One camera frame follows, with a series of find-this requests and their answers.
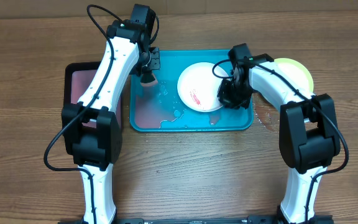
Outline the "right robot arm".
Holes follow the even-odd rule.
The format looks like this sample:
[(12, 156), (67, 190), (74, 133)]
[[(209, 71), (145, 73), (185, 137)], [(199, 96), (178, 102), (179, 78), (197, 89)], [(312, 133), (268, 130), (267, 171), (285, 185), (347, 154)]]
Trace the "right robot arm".
[(260, 93), (279, 112), (279, 150), (288, 166), (276, 215), (248, 217), (248, 223), (332, 223), (332, 217), (315, 214), (314, 201), (322, 177), (344, 168), (329, 169), (333, 158), (348, 150), (333, 99), (315, 95), (309, 71), (292, 59), (231, 50), (227, 61), (232, 70), (222, 78), (219, 101), (230, 109), (247, 108), (251, 95)]

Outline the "white plate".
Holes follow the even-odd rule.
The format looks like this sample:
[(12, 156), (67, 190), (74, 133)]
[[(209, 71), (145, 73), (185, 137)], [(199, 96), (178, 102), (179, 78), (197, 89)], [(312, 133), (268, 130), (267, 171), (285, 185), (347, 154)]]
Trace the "white plate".
[(222, 79), (213, 75), (213, 63), (194, 63), (182, 71), (177, 82), (180, 99), (192, 110), (209, 113), (223, 107), (218, 100)]

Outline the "yellow-green plate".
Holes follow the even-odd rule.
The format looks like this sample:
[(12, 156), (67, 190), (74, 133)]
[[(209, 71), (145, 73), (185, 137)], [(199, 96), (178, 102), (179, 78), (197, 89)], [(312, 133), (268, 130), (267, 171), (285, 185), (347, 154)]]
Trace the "yellow-green plate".
[[(264, 62), (265, 68), (281, 75), (295, 90), (298, 90), (307, 99), (314, 96), (314, 83), (310, 72), (300, 62), (289, 58), (277, 58), (274, 62)], [(291, 101), (301, 102), (304, 99), (297, 95), (282, 79), (276, 75), (260, 69), (261, 81), (258, 91), (274, 107), (279, 108)]]

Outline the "green and white sponge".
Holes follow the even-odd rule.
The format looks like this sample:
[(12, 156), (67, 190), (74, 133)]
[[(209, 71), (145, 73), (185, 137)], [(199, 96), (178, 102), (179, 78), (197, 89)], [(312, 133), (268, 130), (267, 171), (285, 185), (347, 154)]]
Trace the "green and white sponge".
[(154, 86), (158, 83), (158, 80), (155, 77), (155, 82), (154, 83), (140, 83), (143, 87), (150, 87), (150, 86)]

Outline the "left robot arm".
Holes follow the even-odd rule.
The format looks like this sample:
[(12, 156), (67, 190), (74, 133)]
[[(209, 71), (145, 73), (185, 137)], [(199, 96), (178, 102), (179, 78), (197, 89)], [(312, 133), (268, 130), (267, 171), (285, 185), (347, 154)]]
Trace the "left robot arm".
[(103, 34), (102, 61), (77, 102), (63, 106), (59, 132), (83, 179), (81, 223), (112, 223), (116, 216), (112, 168), (122, 147), (116, 111), (128, 76), (139, 76), (144, 85), (157, 82), (152, 59), (156, 49), (151, 46), (158, 34), (156, 19), (116, 20)]

